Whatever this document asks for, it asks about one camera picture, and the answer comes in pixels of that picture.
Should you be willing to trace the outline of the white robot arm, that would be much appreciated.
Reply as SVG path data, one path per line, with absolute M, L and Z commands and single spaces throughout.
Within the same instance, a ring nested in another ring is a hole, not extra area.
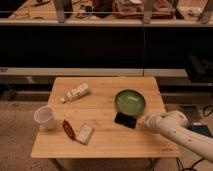
M 191 150 L 213 163 L 213 138 L 186 128 L 188 118 L 178 110 L 142 117 L 141 126 Z

